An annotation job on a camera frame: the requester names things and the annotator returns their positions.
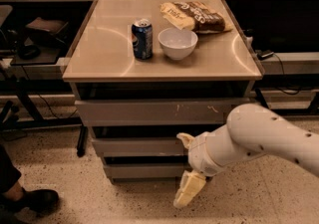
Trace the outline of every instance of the shoe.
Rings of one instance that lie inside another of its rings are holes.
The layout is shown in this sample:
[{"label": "shoe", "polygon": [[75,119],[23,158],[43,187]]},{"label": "shoe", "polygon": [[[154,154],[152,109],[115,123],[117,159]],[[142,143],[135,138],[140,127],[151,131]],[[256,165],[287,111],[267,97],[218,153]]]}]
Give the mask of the shoe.
[{"label": "shoe", "polygon": [[28,207],[37,213],[45,213],[54,210],[59,203],[58,193],[51,189],[26,191],[23,188],[23,193],[23,197],[18,201],[5,199],[3,203],[8,211],[19,212],[23,208]]},{"label": "shoe", "polygon": [[12,212],[0,208],[0,223],[1,224],[28,224],[27,222],[19,220]]}]

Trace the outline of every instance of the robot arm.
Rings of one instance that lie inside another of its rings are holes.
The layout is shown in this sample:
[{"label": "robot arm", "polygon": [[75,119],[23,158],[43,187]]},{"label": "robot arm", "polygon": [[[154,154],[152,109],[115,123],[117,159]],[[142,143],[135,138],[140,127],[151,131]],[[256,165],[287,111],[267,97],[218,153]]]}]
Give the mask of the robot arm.
[{"label": "robot arm", "polygon": [[227,122],[197,137],[177,135],[188,148],[192,172],[185,172],[173,205],[187,205],[202,189],[206,177],[227,166],[265,154],[285,158],[319,176],[319,135],[297,127],[278,114],[255,104],[235,108]]}]

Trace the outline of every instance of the blue soda can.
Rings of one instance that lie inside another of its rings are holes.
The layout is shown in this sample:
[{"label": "blue soda can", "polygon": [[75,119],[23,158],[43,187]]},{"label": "blue soda can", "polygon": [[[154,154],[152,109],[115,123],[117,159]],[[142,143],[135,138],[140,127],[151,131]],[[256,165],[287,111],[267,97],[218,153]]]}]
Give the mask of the blue soda can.
[{"label": "blue soda can", "polygon": [[153,56],[153,28],[148,19],[137,20],[132,25],[132,44],[137,59],[146,60]]}]

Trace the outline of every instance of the table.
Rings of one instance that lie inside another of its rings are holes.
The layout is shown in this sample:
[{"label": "table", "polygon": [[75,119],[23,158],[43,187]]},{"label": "table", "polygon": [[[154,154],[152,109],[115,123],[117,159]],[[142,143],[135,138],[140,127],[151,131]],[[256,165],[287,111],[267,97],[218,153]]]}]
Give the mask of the table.
[{"label": "table", "polygon": [[[235,25],[199,36],[182,61],[166,57],[157,35],[171,27],[160,13],[169,1],[191,0],[99,0],[63,75],[112,182],[181,176],[187,156],[176,133],[197,135],[223,124],[262,78]],[[199,1],[231,21],[222,0]],[[154,27],[154,56],[147,61],[133,55],[137,18]]]}]

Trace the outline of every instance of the drawer front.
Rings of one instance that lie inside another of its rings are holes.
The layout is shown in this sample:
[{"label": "drawer front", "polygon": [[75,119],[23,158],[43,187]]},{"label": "drawer front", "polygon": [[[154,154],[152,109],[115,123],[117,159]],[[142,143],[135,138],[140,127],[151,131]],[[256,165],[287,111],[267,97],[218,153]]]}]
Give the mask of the drawer front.
[{"label": "drawer front", "polygon": [[93,139],[98,156],[172,156],[184,155],[182,142],[176,138]]},{"label": "drawer front", "polygon": [[184,164],[104,166],[105,173],[110,179],[181,177],[186,169],[189,169],[189,166]]},{"label": "drawer front", "polygon": [[76,101],[85,126],[224,123],[249,99]]}]

